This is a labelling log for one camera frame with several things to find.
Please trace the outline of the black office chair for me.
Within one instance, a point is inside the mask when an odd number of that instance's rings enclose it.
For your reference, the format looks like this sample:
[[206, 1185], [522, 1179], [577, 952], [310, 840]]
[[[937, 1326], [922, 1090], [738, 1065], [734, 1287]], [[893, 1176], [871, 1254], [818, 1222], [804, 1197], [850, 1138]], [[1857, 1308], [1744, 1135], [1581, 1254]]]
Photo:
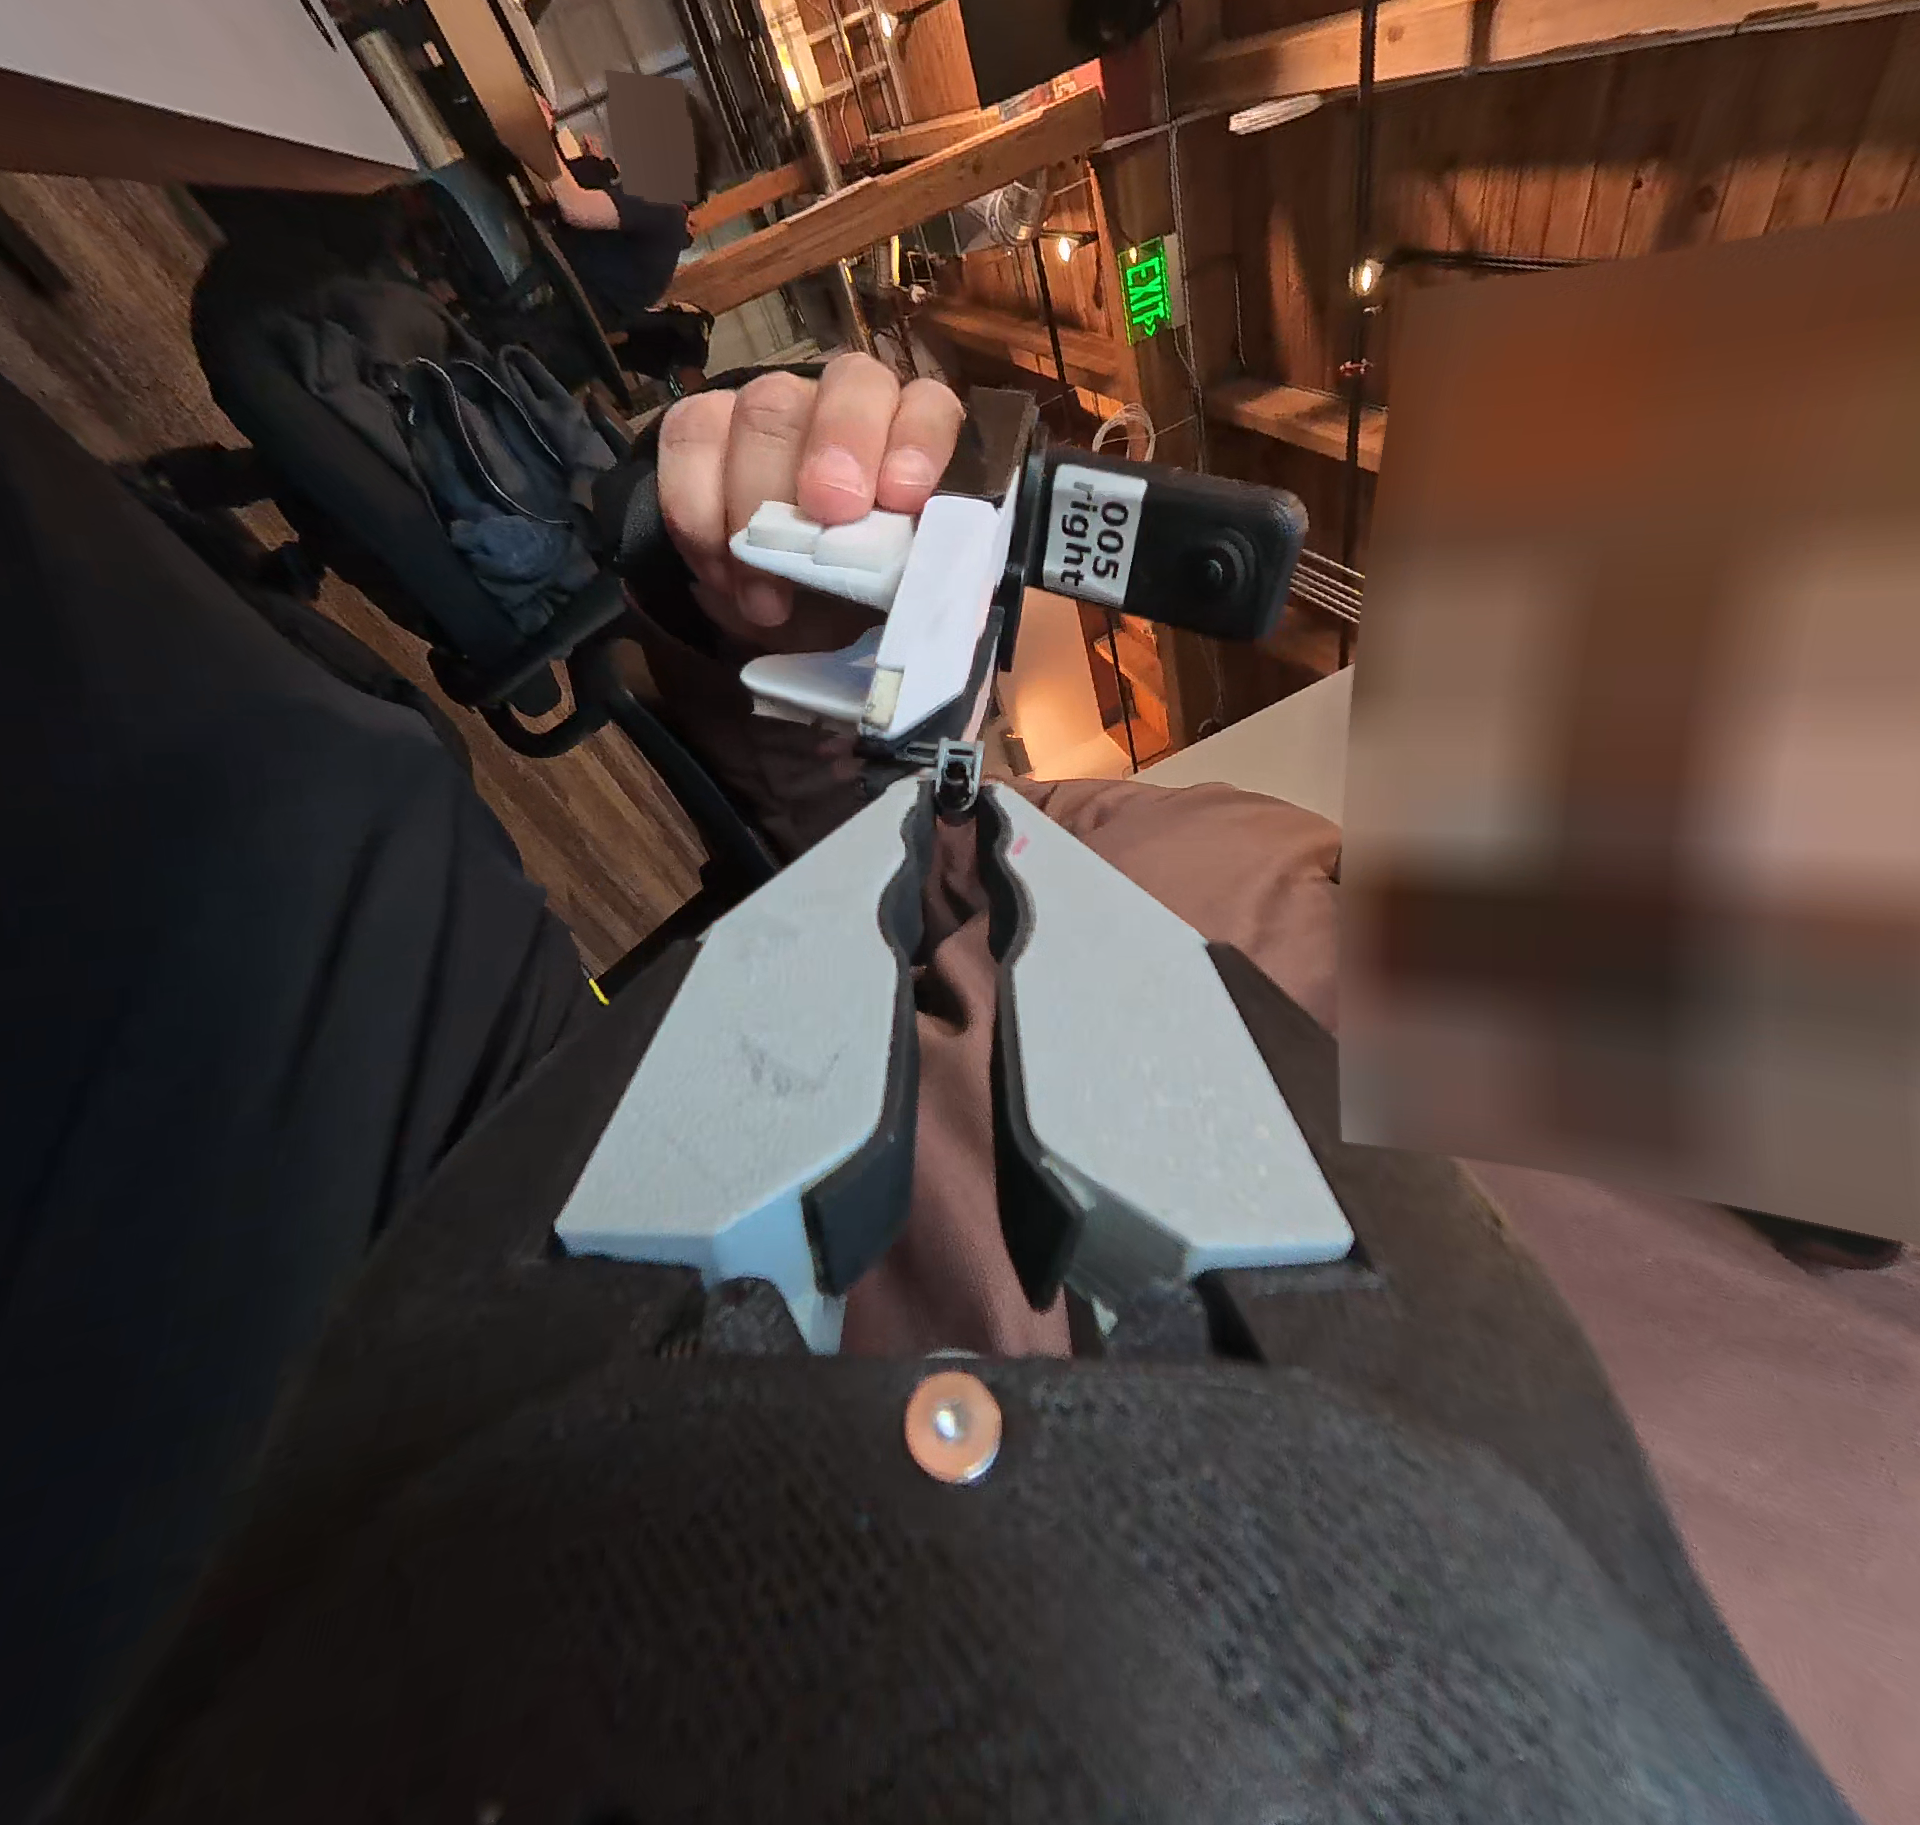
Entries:
[[[206, 473], [227, 473], [237, 487], [251, 469], [257, 498], [276, 502], [327, 570], [423, 645], [438, 690], [509, 751], [552, 757], [618, 731], [697, 831], [704, 886], [738, 899], [765, 885], [777, 852], [622, 672], [622, 647], [636, 645], [627, 581], [685, 568], [661, 520], [653, 452], [614, 419], [609, 389], [590, 386], [577, 367], [552, 371], [524, 333], [522, 309], [468, 315], [407, 277], [385, 233], [389, 211], [376, 200], [237, 188], [214, 192], [214, 202], [224, 238], [195, 284], [189, 329], [210, 398], [248, 449]], [[331, 277], [403, 281], [488, 346], [536, 353], [610, 445], [614, 466], [593, 485], [586, 511], [597, 575], [536, 636], [515, 636], [464, 574], [423, 499], [295, 378], [274, 333]]]

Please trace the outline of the dark grey jacket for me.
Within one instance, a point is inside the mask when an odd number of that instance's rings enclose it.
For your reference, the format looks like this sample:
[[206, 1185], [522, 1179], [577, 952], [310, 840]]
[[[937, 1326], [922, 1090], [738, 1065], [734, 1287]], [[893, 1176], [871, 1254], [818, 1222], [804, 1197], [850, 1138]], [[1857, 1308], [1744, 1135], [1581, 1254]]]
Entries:
[[416, 493], [518, 639], [586, 589], [593, 485], [614, 452], [536, 353], [488, 346], [403, 281], [331, 277], [281, 315], [299, 386]]

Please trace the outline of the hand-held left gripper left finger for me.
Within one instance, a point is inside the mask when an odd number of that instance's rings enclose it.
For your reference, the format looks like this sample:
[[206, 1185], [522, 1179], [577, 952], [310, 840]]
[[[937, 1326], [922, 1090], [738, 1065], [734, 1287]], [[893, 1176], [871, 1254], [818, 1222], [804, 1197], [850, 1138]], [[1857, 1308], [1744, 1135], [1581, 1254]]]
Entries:
[[706, 931], [556, 1215], [567, 1256], [765, 1281], [840, 1351], [912, 1208], [934, 822], [894, 782]]

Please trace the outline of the green exit sign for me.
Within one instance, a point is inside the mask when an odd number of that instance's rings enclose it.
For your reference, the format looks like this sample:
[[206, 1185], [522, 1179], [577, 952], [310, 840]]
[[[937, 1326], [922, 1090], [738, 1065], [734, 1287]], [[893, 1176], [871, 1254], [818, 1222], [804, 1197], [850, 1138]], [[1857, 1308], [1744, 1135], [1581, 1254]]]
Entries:
[[1180, 237], [1175, 230], [1116, 249], [1116, 299], [1129, 346], [1187, 323]]

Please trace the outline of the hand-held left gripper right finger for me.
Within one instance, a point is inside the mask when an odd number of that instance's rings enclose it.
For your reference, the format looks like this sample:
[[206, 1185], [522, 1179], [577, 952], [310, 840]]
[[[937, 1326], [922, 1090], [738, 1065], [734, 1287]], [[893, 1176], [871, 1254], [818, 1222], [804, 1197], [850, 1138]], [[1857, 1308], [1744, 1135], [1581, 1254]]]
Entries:
[[996, 1206], [1031, 1308], [1347, 1260], [1357, 1233], [1217, 947], [1004, 785], [973, 797], [991, 899]]

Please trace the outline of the person's right hand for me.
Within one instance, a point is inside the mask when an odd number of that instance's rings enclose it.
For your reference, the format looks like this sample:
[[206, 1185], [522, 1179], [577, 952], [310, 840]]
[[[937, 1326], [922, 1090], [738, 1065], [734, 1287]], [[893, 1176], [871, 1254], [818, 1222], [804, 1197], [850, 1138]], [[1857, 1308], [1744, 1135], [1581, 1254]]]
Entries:
[[834, 356], [818, 378], [759, 374], [739, 389], [673, 402], [661, 421], [657, 498], [694, 606], [754, 653], [850, 645], [867, 611], [756, 574], [731, 558], [731, 535], [763, 502], [788, 502], [823, 525], [871, 511], [918, 516], [963, 419], [943, 381], [898, 381], [863, 353]]

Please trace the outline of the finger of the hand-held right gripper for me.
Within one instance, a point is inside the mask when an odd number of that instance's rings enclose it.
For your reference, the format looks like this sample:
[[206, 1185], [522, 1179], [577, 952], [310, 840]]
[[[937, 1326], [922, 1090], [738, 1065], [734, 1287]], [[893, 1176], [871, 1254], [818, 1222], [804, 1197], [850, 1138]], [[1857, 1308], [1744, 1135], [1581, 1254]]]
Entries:
[[996, 629], [991, 611], [1006, 574], [1017, 495], [996, 502], [934, 495], [916, 519], [873, 677], [862, 733], [877, 745], [971, 731], [988, 691]]

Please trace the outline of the person's black trousers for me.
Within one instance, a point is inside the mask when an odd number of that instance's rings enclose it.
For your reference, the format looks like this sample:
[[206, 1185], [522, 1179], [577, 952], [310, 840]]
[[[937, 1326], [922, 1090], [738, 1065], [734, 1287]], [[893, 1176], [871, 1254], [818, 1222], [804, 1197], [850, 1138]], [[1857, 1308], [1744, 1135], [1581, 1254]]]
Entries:
[[445, 1154], [597, 1003], [465, 772], [2, 416], [2, 1813], [36, 1818]]

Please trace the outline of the person's brown shirt torso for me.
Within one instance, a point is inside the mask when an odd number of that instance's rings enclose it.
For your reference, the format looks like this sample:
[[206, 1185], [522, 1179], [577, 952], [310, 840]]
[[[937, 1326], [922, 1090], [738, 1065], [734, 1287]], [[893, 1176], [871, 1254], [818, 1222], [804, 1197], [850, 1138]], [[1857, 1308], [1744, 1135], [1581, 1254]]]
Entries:
[[[1340, 834], [1228, 785], [1026, 785], [1026, 797], [1338, 1030]], [[991, 1181], [996, 959], [971, 828], [925, 886], [908, 1223], [847, 1298], [842, 1347], [1067, 1356], [1006, 1258]], [[1802, 1268], [1692, 1201], [1479, 1163], [1566, 1298], [1695, 1571], [1862, 1818], [1915, 1818], [1915, 1260]]]

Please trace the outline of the grey connector with black pins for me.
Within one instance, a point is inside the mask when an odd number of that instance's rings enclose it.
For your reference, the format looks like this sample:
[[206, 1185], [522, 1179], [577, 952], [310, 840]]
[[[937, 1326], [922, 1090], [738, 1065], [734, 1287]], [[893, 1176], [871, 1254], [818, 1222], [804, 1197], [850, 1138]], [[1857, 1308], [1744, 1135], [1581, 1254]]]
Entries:
[[931, 814], [943, 824], [966, 824], [984, 785], [988, 748], [983, 739], [941, 737], [905, 741], [898, 757], [926, 776]]

